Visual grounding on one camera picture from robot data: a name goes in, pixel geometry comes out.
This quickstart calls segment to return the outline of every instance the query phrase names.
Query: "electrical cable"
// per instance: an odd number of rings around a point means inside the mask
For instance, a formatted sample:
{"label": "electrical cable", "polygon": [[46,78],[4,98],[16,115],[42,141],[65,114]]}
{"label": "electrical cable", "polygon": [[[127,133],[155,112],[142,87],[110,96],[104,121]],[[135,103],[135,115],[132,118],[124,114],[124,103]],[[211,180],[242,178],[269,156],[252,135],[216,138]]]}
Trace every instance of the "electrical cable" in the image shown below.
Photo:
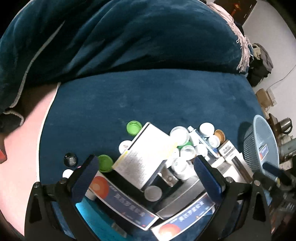
{"label": "electrical cable", "polygon": [[290,72],[287,73],[287,75],[286,75],[284,78],[282,78],[281,80],[275,82],[275,83],[272,84],[271,86],[273,86],[273,85],[275,85],[276,83],[281,82],[283,79],[285,79],[285,78],[286,78],[286,77],[292,72],[292,70],[293,70],[295,67],[296,67],[296,64],[295,64],[294,67],[290,70]]}

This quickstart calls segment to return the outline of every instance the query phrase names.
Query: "pink bedsheet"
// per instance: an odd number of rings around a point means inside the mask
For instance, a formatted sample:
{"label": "pink bedsheet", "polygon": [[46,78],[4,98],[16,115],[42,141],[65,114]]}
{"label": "pink bedsheet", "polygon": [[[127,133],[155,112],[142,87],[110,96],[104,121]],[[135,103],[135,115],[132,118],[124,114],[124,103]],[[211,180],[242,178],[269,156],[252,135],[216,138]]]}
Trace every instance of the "pink bedsheet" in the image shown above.
{"label": "pink bedsheet", "polygon": [[38,137],[56,88],[56,84],[46,85],[22,94],[20,101],[27,118],[4,141],[8,160],[0,164],[0,209],[21,234],[31,188],[37,181]]}

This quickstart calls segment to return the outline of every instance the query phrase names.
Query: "screw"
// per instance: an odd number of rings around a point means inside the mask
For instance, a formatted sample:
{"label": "screw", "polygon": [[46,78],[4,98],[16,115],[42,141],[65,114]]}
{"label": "screw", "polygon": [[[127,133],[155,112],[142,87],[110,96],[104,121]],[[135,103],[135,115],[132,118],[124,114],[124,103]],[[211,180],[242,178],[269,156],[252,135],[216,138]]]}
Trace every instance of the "screw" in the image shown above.
{"label": "screw", "polygon": [[225,180],[228,182],[228,183],[232,183],[234,180],[232,177],[226,177]]}
{"label": "screw", "polygon": [[35,187],[35,188],[37,188],[39,186],[40,186],[40,182],[35,182],[34,185],[33,185],[33,187]]}
{"label": "screw", "polygon": [[64,156],[64,164],[67,166],[67,167],[74,167],[76,166],[77,164],[77,157],[75,154],[73,153],[67,153],[65,156]]}
{"label": "screw", "polygon": [[68,180],[68,178],[63,177],[63,178],[60,179],[59,182],[60,182],[60,184],[65,184],[67,182],[67,180]]}
{"label": "screw", "polygon": [[260,186],[261,183],[260,183],[258,180],[255,180],[255,181],[254,181],[254,184],[255,184],[256,186]]}

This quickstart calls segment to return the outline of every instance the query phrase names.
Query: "white jar lid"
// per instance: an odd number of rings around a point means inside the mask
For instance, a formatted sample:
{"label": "white jar lid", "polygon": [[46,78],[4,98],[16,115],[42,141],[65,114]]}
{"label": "white jar lid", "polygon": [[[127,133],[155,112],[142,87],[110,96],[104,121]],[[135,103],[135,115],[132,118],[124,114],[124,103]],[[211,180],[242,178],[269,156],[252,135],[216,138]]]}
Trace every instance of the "white jar lid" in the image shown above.
{"label": "white jar lid", "polygon": [[220,139],[219,139],[219,137],[217,137],[215,135],[210,136],[208,141],[209,141],[211,147],[213,147],[213,148],[217,148],[220,146]]}
{"label": "white jar lid", "polygon": [[63,172],[63,177],[69,178],[74,171],[71,169],[66,169]]}
{"label": "white jar lid", "polygon": [[182,157],[177,158],[172,163],[172,169],[176,174],[181,174],[187,168],[187,166],[188,163]]}
{"label": "white jar lid", "polygon": [[144,191],[144,197],[150,202],[158,201],[161,198],[162,194],[162,190],[157,186],[149,186]]}
{"label": "white jar lid", "polygon": [[178,146],[183,146],[189,141],[189,132],[183,126],[176,126],[170,131],[170,137],[177,142]]}
{"label": "white jar lid", "polygon": [[210,137],[211,135],[214,134],[214,132],[215,132],[215,128],[214,128],[213,124],[211,124],[209,122],[205,122],[200,125],[200,133],[204,137]]}
{"label": "white jar lid", "polygon": [[130,145],[131,145],[131,141],[129,140],[125,140],[121,142],[118,147],[120,154],[124,153],[124,151],[130,147]]}
{"label": "white jar lid", "polygon": [[189,161],[196,156],[196,151],[193,146],[187,145],[187,146],[182,147],[182,149],[180,151],[180,156],[184,160]]}

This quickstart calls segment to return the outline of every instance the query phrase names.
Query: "cardboard package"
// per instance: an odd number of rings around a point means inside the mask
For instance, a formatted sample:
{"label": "cardboard package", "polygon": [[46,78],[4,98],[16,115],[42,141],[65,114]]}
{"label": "cardboard package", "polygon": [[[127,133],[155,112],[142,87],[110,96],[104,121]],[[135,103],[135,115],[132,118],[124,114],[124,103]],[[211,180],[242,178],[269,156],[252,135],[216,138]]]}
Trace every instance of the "cardboard package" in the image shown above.
{"label": "cardboard package", "polygon": [[264,89],[259,89],[256,92],[256,96],[257,96],[259,103],[264,108],[267,108],[272,105],[272,100],[271,100],[269,94]]}

